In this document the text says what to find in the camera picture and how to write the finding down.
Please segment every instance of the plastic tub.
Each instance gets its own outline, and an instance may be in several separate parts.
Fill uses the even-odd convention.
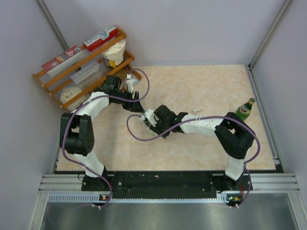
[[[102,77],[103,73],[99,71],[99,63],[91,62],[89,65],[83,67],[80,71],[71,75],[72,81],[82,90],[89,87]]]

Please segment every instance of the bottle cap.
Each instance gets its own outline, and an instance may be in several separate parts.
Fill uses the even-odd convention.
[[[256,100],[255,100],[255,98],[250,98],[250,99],[249,99],[249,101],[248,101],[248,103],[250,103],[250,104],[254,104],[254,103],[255,103],[255,101],[256,101]]]

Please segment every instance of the wire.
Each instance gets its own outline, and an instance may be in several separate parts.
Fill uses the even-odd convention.
[[[247,190],[247,192],[246,192],[246,195],[245,195],[245,197],[244,197],[244,199],[242,200],[242,202],[240,203],[240,204],[238,204],[238,208],[239,207],[241,207],[245,202],[246,202],[246,199],[247,199],[247,197],[248,197],[248,195],[249,195],[249,192],[250,192],[250,190],[251,190],[251,177],[250,177],[250,172],[249,172],[249,170],[245,167],[245,171],[248,173],[248,179],[249,179],[249,185],[248,185],[248,190]]]
[[[127,89],[128,89],[128,85],[125,83],[125,84],[123,84],[123,86],[121,87],[121,91],[123,91],[124,90],[124,86],[127,86]]]
[[[180,123],[178,123],[178,124],[176,124],[176,125],[170,127],[169,129],[167,129],[167,130],[164,131],[163,133],[159,134],[158,136],[155,136],[155,137],[149,138],[149,139],[141,139],[141,138],[138,138],[137,136],[135,136],[135,135],[131,132],[131,130],[130,130],[130,128],[129,128],[129,120],[130,120],[130,118],[132,118],[133,116],[137,116],[137,117],[140,117],[140,118],[141,118],[141,116],[138,115],[138,114],[132,114],[132,115],[130,115],[130,116],[127,118],[126,126],[127,126],[127,129],[128,129],[128,132],[131,134],[131,136],[133,136],[135,139],[137,139],[137,140],[139,140],[139,141],[151,141],[151,140],[155,140],[155,139],[157,139],[157,138],[163,136],[165,133],[171,131],[173,128],[176,128],[176,127],[179,126],[179,125],[182,125],[182,124],[184,124],[184,123],[191,122],[191,121],[196,121],[196,120],[209,120],[209,119],[215,119],[215,118],[226,119],[226,120],[235,122],[236,124],[242,126],[244,129],[246,129],[246,130],[253,136],[253,138],[256,140],[258,149],[257,149],[257,152],[255,153],[255,155],[254,155],[252,158],[250,158],[249,160],[247,160],[247,161],[244,162],[244,163],[245,163],[245,164],[244,164],[244,169],[248,172],[248,176],[249,176],[249,186],[248,186],[248,190],[247,190],[247,193],[246,193],[245,198],[244,198],[243,201],[240,203],[240,205],[238,205],[238,207],[241,207],[241,206],[242,206],[242,204],[245,202],[246,198],[248,197],[249,192],[250,192],[250,189],[251,189],[251,177],[250,177],[249,171],[248,171],[247,168],[246,168],[246,164],[247,164],[248,162],[251,162],[252,160],[254,160],[254,159],[259,155],[259,153],[260,153],[260,142],[259,142],[259,139],[256,137],[256,134],[255,134],[249,127],[247,127],[246,125],[242,124],[241,122],[239,122],[239,121],[237,121],[237,120],[235,120],[235,119],[233,119],[233,118],[230,118],[230,117],[226,117],[226,116],[207,116],[207,117],[200,117],[200,118],[194,118],[194,119],[188,119],[188,120],[182,121],[182,122],[180,122]]]
[[[79,176],[80,176],[80,173],[78,174],[78,180],[81,181],[81,182],[83,182],[82,180],[80,180]]]
[[[244,194],[244,187],[243,187],[243,185],[242,185],[242,184],[240,185],[240,189],[241,189],[240,196],[242,197],[242,196],[243,196],[243,194]]]
[[[120,80],[120,82],[119,82],[119,84],[118,84],[118,87],[120,87],[120,85],[121,85],[121,83],[122,83],[121,78],[119,78],[119,80]]]
[[[115,97],[115,96],[112,96],[112,95],[101,95],[101,96],[97,96],[97,97],[93,98],[91,101],[94,101],[94,100],[97,100],[97,99],[103,98],[103,97],[114,98],[114,99],[118,99],[118,100],[125,101],[125,102],[139,102],[139,101],[143,100],[143,99],[147,96],[147,94],[148,94],[148,92],[149,92],[149,88],[150,88],[149,79],[148,79],[148,76],[146,75],[146,73],[145,73],[143,70],[139,69],[139,68],[131,69],[131,70],[129,71],[129,73],[131,73],[132,71],[135,71],[135,70],[138,70],[138,71],[142,72],[142,73],[144,74],[145,78],[147,79],[147,83],[148,83],[148,85],[147,85],[147,91],[146,91],[146,93],[144,94],[143,97],[141,97],[140,99],[137,99],[137,100],[128,100],[128,99],[123,99],[123,98],[120,98],[120,97]],[[83,164],[83,163],[81,163],[81,162],[78,162],[78,161],[75,161],[75,160],[69,158],[69,157],[67,156],[66,152],[65,152],[65,143],[66,143],[66,138],[67,138],[67,134],[68,134],[69,128],[70,128],[70,126],[71,126],[71,122],[72,122],[73,118],[76,116],[76,114],[77,114],[83,107],[87,106],[89,103],[90,103],[90,102],[85,102],[84,104],[82,104],[81,106],[79,106],[79,107],[75,110],[75,112],[73,112],[73,114],[71,115],[71,117],[70,117],[70,119],[69,119],[69,121],[68,121],[68,123],[67,123],[65,132],[64,132],[63,143],[62,143],[61,148],[62,148],[62,154],[63,154],[63,156],[64,156],[64,158],[65,158],[66,160],[81,165],[82,167],[84,167],[85,169],[87,169],[87,170],[88,170],[89,172],[91,172],[92,174],[94,174],[94,175],[96,175],[97,177],[101,178],[101,179],[102,179],[103,181],[105,181],[105,183],[108,185],[109,190],[110,190],[110,195],[109,195],[108,199],[106,200],[106,202],[101,206],[101,208],[103,208],[103,207],[105,207],[105,206],[108,205],[109,201],[111,200],[112,193],[113,193],[113,191],[112,191],[112,186],[110,185],[109,181],[107,181],[107,179],[106,179],[105,177],[103,177],[102,175],[99,175],[99,174],[97,174],[96,172],[94,172],[93,170],[91,170],[90,168],[88,168],[85,164]]]

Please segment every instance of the white wall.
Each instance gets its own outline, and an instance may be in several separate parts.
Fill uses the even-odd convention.
[[[70,46],[109,25],[134,65],[250,63],[284,0],[45,0]]]
[[[307,203],[307,1],[295,0],[254,69],[285,167]]]
[[[34,0],[2,1],[0,30],[0,229],[22,230],[54,163],[61,115],[31,75],[61,48]]]

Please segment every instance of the bottle label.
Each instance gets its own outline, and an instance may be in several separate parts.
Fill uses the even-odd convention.
[[[251,112],[251,110],[249,110],[246,105],[242,105],[241,108],[240,108],[240,111],[243,114],[250,114],[250,112]]]

